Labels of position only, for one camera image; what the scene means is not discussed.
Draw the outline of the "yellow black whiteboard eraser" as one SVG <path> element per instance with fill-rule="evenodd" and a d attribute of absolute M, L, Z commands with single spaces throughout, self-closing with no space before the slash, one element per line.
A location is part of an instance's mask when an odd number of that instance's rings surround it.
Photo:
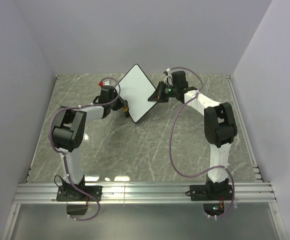
<path fill-rule="evenodd" d="M 129 108 L 127 106 L 123 107 L 123 112 L 127 112 L 129 110 Z"/>

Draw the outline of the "black framed small whiteboard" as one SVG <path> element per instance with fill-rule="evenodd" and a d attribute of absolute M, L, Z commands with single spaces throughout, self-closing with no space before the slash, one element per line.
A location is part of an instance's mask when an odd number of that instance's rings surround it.
<path fill-rule="evenodd" d="M 156 88 L 138 64 L 134 64 L 119 80 L 119 86 L 120 97 L 127 101 L 128 112 L 134 123 L 139 122 L 157 104 L 156 100 L 148 100 Z"/>

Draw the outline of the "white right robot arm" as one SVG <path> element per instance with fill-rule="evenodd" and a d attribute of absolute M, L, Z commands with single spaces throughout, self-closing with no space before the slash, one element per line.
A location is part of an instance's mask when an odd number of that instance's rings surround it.
<path fill-rule="evenodd" d="M 150 102 L 166 103 L 170 98 L 176 98 L 183 103 L 173 121 L 169 137 L 169 158 L 173 169 L 185 178 L 195 178 L 207 174 L 209 185 L 205 188 L 207 197 L 216 200 L 223 194 L 221 185 L 228 183 L 231 178 L 229 172 L 229 151 L 234 138 L 237 136 L 237 125 L 230 103 L 220 103 L 203 95 L 197 88 L 184 85 L 183 89 L 176 85 L 169 85 L 160 81 L 155 92 L 148 98 Z M 172 138 L 177 118 L 184 107 L 189 106 L 202 114 L 204 118 L 204 134 L 210 144 L 210 167 L 194 175 L 180 172 L 174 164 L 172 156 Z"/>

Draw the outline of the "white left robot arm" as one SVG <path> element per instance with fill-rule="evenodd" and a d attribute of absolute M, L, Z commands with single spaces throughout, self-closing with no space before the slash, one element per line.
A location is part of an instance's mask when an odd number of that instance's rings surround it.
<path fill-rule="evenodd" d="M 49 141 L 53 150 L 60 154 L 64 181 L 71 186 L 68 195 L 74 201 L 82 200 L 86 189 L 80 183 L 84 180 L 81 161 L 79 160 L 79 147 L 85 134 L 88 121 L 104 119 L 111 111 L 128 107 L 128 102 L 115 97 L 109 102 L 93 102 L 88 105 L 76 107 L 62 106 L 53 116 L 49 130 Z"/>

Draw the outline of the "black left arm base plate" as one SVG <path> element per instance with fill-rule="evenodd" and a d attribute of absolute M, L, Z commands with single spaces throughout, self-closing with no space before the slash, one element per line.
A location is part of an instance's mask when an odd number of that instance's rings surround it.
<path fill-rule="evenodd" d="M 91 199 L 84 193 L 73 188 L 71 185 L 60 186 L 57 192 L 56 201 L 58 202 L 90 202 L 100 201 L 102 195 L 102 187 L 100 185 L 86 185 L 82 187 L 82 191 L 95 198 Z"/>

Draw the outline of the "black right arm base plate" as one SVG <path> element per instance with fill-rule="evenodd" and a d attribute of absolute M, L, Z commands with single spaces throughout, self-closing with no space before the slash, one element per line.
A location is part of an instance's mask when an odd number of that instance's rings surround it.
<path fill-rule="evenodd" d="M 228 182 L 213 183 L 206 182 L 204 185 L 190 185 L 185 195 L 191 201 L 230 201 L 233 198 L 234 190 Z"/>

